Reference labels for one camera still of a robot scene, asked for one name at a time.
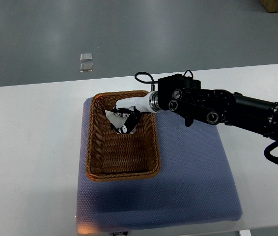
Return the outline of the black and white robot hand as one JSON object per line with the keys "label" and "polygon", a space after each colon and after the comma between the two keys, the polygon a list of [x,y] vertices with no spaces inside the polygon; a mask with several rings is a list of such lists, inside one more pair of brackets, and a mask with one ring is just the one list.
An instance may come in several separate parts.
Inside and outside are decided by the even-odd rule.
{"label": "black and white robot hand", "polygon": [[111,111],[105,110],[111,129],[117,134],[134,134],[143,114],[161,111],[158,105],[158,92],[149,92],[144,97],[131,97],[118,100]]}

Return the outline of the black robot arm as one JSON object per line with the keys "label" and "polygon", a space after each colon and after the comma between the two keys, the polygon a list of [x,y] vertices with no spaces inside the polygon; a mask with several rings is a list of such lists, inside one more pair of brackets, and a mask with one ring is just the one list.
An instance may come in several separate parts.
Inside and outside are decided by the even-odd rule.
{"label": "black robot arm", "polygon": [[194,120],[210,125],[223,123],[235,126],[274,140],[264,150],[267,160],[278,165],[278,102],[269,102],[246,97],[224,89],[202,89],[201,82],[195,80],[190,70],[184,74],[174,74],[155,81],[157,85],[148,101],[150,107],[171,111],[185,120],[185,126]]}

